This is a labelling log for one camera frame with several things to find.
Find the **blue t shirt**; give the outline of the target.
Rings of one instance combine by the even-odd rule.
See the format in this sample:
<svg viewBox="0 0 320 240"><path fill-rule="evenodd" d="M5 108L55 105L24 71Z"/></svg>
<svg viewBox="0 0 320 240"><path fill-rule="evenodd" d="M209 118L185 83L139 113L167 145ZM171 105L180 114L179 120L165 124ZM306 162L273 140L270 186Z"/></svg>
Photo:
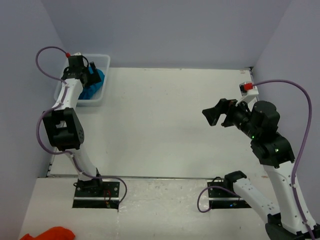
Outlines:
<svg viewBox="0 0 320 240"><path fill-rule="evenodd" d="M84 88L78 97L79 100L91 100L98 90L103 86L105 74L100 69L97 69L97 71L101 77L101 82Z"/></svg>

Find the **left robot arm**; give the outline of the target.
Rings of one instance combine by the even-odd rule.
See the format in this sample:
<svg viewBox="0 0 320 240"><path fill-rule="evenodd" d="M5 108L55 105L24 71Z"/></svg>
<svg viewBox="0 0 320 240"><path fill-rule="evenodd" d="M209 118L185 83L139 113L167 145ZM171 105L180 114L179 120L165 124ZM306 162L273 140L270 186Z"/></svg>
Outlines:
<svg viewBox="0 0 320 240"><path fill-rule="evenodd" d="M76 106L83 89L101 82L101 78L95 64L81 53L69 55L67 60L58 98L42 121L51 146L66 155L75 167L78 174L76 189L99 193L103 191L103 180L83 146L85 132L76 114Z"/></svg>

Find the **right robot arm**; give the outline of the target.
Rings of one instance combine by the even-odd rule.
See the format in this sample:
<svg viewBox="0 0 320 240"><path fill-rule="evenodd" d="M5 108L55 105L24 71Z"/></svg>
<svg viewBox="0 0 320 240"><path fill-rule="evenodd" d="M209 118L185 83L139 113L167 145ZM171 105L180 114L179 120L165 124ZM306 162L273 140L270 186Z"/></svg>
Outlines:
<svg viewBox="0 0 320 240"><path fill-rule="evenodd" d="M274 104L257 101L252 109L247 103L222 98L216 106L202 110L210 126L215 126L220 115L223 127L237 127L250 138L250 147L271 181L277 203L258 191L241 171L225 175L226 192L242 198L262 219L271 240L316 240L320 225L311 216L298 181L292 181L295 156L290 142L278 133L280 114Z"/></svg>

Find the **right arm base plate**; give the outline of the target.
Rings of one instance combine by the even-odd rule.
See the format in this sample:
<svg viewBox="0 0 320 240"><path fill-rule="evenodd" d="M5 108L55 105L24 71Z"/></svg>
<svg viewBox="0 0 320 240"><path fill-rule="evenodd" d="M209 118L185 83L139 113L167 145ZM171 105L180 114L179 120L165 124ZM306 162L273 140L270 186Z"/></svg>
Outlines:
<svg viewBox="0 0 320 240"><path fill-rule="evenodd" d="M226 192L220 188L212 188L218 186L226 188L224 180L221 177L215 177L207 181L207 190L209 198L209 207L211 209L249 209L251 206L242 198Z"/></svg>

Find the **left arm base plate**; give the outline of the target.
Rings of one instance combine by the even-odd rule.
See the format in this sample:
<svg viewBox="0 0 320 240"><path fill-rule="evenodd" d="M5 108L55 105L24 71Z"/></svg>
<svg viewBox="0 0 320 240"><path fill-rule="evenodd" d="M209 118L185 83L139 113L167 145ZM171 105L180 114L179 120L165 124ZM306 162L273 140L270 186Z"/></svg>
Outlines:
<svg viewBox="0 0 320 240"><path fill-rule="evenodd" d="M72 208L74 209L114 209L120 205L120 183L92 179L85 183L78 180L75 187Z"/></svg>

